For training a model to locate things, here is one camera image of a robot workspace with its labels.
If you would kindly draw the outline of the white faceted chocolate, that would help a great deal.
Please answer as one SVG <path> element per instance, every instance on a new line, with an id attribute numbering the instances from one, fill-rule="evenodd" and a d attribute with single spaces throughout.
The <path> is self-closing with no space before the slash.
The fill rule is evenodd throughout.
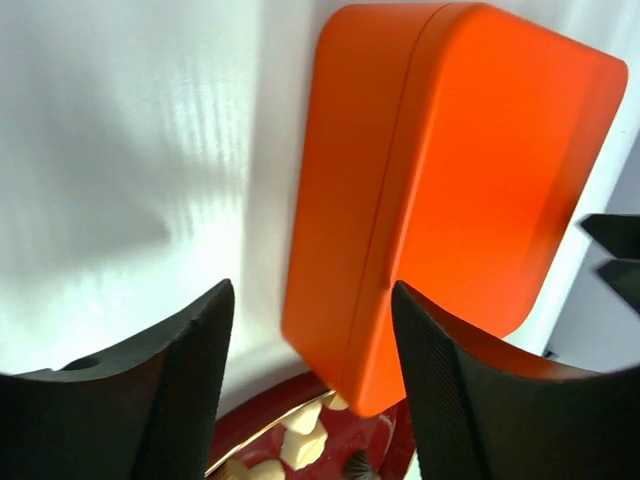
<path id="1" fill-rule="evenodd" d="M 322 406 L 321 400 L 309 402 L 284 417 L 281 424 L 288 431 L 308 435 L 316 427 Z"/>

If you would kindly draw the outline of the tan square chocolate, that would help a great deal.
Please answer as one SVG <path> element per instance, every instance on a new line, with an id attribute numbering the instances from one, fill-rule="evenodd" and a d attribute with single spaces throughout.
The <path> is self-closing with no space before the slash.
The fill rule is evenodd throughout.
<path id="1" fill-rule="evenodd" d="M 343 411 L 349 408 L 349 404 L 337 392 L 325 396 L 322 403 L 326 409 L 332 411 Z"/>

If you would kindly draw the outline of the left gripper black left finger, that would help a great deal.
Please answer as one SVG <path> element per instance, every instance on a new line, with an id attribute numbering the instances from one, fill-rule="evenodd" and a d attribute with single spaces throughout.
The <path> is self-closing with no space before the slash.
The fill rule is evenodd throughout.
<path id="1" fill-rule="evenodd" d="M 60 370 L 2 375 L 2 478 L 203 478 L 233 316 L 225 279 Z"/>

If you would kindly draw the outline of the orange chocolate box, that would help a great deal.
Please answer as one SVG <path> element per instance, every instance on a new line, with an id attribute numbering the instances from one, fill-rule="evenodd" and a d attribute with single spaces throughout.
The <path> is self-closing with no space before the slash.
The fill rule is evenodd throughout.
<path id="1" fill-rule="evenodd" d="M 319 36 L 283 310 L 283 333 L 344 398 L 356 303 L 413 50 L 428 4 L 356 4 Z"/>

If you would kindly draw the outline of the round red plate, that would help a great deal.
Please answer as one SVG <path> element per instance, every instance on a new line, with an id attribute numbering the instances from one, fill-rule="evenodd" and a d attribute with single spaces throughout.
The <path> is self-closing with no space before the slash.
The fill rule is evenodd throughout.
<path id="1" fill-rule="evenodd" d="M 402 479 L 414 454 L 401 401 L 364 418 L 312 373 L 217 420 L 208 479 Z"/>

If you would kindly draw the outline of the orange box lid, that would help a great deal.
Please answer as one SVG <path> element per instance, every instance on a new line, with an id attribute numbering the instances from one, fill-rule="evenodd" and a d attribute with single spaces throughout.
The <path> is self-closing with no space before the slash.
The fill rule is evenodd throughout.
<path id="1" fill-rule="evenodd" d="M 405 395 L 397 281 L 498 338 L 525 321 L 628 80 L 622 60 L 487 4 L 407 13 L 418 30 L 341 389 L 364 416 Z"/>

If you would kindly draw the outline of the white cube chocolate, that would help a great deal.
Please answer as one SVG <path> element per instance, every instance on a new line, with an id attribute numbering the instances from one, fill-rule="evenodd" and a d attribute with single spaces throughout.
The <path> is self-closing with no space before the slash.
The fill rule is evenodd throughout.
<path id="1" fill-rule="evenodd" d="M 280 458 L 293 471 L 306 468 L 322 456 L 327 439 L 327 430 L 320 421 L 308 435 L 299 435 L 287 430 L 283 437 Z"/>

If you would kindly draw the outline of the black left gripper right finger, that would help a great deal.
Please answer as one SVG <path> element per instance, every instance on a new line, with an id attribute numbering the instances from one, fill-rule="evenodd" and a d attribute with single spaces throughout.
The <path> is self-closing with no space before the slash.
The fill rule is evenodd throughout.
<path id="1" fill-rule="evenodd" d="M 392 322 L 425 479 L 635 479 L 639 370 L 514 347 L 405 282 Z"/>

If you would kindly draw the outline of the white swirl chocolate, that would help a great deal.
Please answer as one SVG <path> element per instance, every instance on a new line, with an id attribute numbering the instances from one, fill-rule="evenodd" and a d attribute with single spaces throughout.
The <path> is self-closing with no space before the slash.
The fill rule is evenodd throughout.
<path id="1" fill-rule="evenodd" d="M 277 460 L 266 460 L 254 467 L 247 467 L 236 459 L 225 463 L 226 479 L 242 480 L 285 480 L 286 474 L 282 464 Z"/>

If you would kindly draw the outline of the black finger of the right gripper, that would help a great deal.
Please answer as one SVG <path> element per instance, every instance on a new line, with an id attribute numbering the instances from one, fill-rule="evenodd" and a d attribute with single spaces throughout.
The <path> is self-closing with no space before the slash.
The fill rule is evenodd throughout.
<path id="1" fill-rule="evenodd" d="M 640 217 L 626 214 L 591 214 L 581 228 L 615 258 L 638 258 Z"/>
<path id="2" fill-rule="evenodd" d="M 638 260 L 612 259 L 599 266 L 596 273 L 636 313 L 640 312 Z"/>

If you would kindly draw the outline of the dark striped chocolate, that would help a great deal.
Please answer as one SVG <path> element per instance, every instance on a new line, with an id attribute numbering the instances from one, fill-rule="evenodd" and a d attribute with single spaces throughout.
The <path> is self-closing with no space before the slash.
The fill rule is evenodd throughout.
<path id="1" fill-rule="evenodd" d="M 345 480 L 375 480 L 378 478 L 365 450 L 357 450 L 351 455 L 343 466 L 342 475 Z"/>

